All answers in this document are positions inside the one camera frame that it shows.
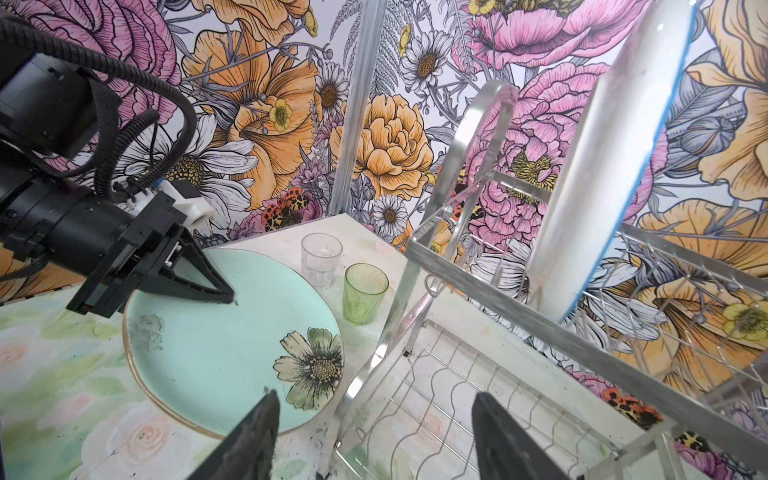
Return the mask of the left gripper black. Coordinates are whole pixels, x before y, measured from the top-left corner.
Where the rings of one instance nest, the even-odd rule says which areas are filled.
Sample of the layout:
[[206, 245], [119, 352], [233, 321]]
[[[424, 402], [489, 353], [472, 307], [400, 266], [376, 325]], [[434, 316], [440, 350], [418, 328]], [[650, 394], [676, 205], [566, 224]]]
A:
[[134, 291], [216, 304], [234, 289], [165, 193], [133, 216], [92, 190], [30, 170], [1, 170], [1, 244], [30, 272], [54, 264], [84, 277], [68, 308], [109, 317]]

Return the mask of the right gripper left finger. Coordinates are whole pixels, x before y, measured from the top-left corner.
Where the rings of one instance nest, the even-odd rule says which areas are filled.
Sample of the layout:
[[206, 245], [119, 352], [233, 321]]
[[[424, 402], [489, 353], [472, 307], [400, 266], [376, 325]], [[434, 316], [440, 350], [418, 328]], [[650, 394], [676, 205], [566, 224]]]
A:
[[280, 402], [270, 390], [189, 476], [189, 480], [269, 480]]

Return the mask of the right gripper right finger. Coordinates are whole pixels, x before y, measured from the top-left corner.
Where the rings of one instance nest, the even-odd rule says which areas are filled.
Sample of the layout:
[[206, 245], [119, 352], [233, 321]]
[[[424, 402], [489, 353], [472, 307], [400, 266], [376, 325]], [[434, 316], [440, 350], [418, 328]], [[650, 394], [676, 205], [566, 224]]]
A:
[[471, 419], [482, 480], [567, 478], [490, 393], [475, 396]]

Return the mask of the mint green plate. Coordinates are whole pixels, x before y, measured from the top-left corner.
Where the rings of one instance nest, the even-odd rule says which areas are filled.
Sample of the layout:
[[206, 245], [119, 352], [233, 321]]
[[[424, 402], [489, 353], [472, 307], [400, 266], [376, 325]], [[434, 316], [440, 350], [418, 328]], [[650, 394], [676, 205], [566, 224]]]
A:
[[123, 318], [134, 378], [163, 411], [210, 437], [228, 436], [270, 392], [280, 433], [304, 426], [330, 403], [344, 372], [332, 309], [275, 259], [237, 249], [206, 255], [233, 301], [135, 292]]

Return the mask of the clear glass cup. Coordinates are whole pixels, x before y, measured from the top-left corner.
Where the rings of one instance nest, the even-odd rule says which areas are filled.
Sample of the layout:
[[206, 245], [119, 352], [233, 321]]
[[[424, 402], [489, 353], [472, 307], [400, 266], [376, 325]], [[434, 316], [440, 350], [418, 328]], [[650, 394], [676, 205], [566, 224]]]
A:
[[315, 289], [325, 290], [333, 283], [342, 253], [343, 245], [336, 237], [310, 233], [301, 240], [300, 274]]

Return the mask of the chrome two-tier dish rack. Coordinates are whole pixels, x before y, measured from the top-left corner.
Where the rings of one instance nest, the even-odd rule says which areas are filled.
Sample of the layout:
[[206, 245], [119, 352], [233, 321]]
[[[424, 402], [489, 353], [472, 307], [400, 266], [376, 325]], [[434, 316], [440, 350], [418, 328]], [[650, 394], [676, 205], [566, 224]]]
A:
[[542, 257], [472, 233], [492, 188], [536, 206], [549, 191], [495, 163], [517, 98], [485, 86], [460, 123], [375, 349], [335, 413], [339, 479], [476, 479], [486, 393], [570, 479], [767, 475], [764, 214], [683, 203], [588, 231]]

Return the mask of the green tinted glass cup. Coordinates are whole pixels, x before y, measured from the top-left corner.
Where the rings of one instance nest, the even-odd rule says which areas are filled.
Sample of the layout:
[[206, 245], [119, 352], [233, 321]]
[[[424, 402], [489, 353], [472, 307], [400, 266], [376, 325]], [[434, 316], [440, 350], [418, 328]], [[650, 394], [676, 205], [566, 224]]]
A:
[[388, 289], [389, 279], [380, 268], [368, 263], [349, 266], [344, 275], [344, 319], [354, 325], [371, 323]]

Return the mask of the watermelon pattern plate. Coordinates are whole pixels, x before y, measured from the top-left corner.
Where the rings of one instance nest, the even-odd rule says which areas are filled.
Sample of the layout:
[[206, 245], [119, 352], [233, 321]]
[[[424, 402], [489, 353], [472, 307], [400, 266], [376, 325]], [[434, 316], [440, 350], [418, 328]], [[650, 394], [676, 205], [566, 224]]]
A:
[[653, 2], [595, 85], [527, 266], [529, 304], [553, 323], [586, 289], [641, 183], [697, 10], [694, 1]]

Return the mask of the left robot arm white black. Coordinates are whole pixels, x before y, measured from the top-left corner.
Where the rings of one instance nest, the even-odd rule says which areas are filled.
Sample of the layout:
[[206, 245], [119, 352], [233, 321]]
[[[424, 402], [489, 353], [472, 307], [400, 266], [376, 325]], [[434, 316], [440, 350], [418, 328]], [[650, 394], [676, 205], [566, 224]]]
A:
[[[174, 103], [183, 128], [143, 174], [113, 179], [127, 148], [159, 120], [147, 109], [119, 117], [111, 79]], [[57, 265], [83, 277], [69, 303], [108, 317], [144, 291], [228, 304], [233, 289], [185, 227], [171, 196], [137, 214], [122, 209], [169, 172], [191, 145], [197, 118], [174, 87], [147, 72], [1, 15], [1, 244], [20, 264], [5, 279]]]

